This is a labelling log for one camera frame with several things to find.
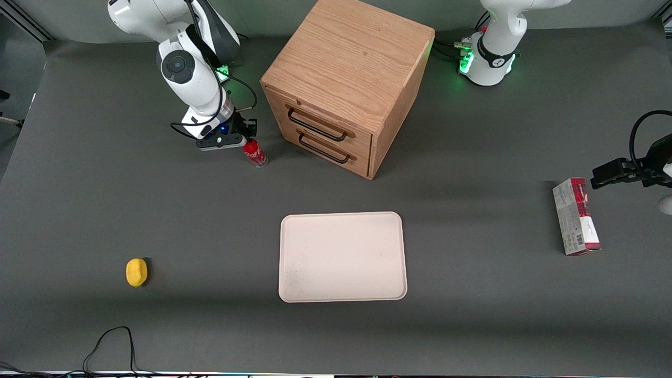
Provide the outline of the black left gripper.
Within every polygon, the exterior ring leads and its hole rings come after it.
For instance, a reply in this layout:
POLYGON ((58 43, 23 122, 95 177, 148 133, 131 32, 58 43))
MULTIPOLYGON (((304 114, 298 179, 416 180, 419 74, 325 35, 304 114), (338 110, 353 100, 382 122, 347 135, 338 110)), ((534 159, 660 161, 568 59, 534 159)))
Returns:
POLYGON ((610 161, 609 165, 601 165, 592 170, 591 187, 595 191, 601 187, 617 183, 631 183, 641 181, 643 187, 664 186, 671 187, 670 173, 665 172, 665 166, 671 162, 671 134, 658 139, 653 143, 645 157, 639 158, 638 163, 646 175, 639 174, 635 161, 624 157, 610 161))

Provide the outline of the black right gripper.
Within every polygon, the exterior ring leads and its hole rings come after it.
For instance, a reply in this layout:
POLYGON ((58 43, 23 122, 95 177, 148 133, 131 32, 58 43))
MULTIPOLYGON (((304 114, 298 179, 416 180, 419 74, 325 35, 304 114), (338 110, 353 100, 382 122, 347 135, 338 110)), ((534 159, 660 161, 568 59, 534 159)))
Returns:
POLYGON ((234 113, 227 121, 221 122, 208 134, 208 140, 212 141, 247 141, 257 136, 258 120, 247 119, 238 113, 234 113))

